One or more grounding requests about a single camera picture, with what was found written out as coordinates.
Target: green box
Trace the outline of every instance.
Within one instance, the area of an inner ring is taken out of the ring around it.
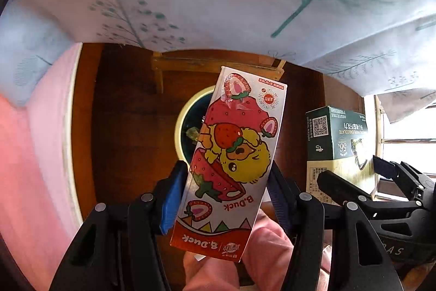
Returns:
[[[319,190],[319,173],[330,170],[367,193],[376,187],[372,154],[365,143],[368,127],[365,115],[325,106],[306,113],[307,182],[306,191],[322,202],[332,203]]]

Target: yellow cartoon duck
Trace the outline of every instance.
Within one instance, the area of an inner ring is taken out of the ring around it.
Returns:
[[[205,124],[199,141],[206,148],[204,157],[209,164],[218,159],[224,172],[243,184],[256,183],[271,163],[267,144],[251,128],[230,123]]]

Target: sun logo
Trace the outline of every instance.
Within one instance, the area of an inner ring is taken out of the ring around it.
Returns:
[[[269,88],[262,88],[262,92],[259,94],[259,102],[264,109],[274,109],[277,106],[277,94]]]

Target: pink wall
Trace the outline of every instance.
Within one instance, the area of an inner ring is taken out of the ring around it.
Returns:
[[[0,232],[37,291],[49,289],[80,225],[62,149],[80,48],[75,44],[53,64],[27,108],[17,109],[0,96]]]

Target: box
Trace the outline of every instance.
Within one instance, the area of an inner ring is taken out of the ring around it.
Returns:
[[[285,98],[285,84],[222,67],[171,245],[218,259],[241,259],[267,185]]]
[[[376,187],[372,154],[368,146],[365,115],[325,106],[306,113],[306,191],[321,202],[333,203],[318,188],[318,175],[330,170],[371,194]]]

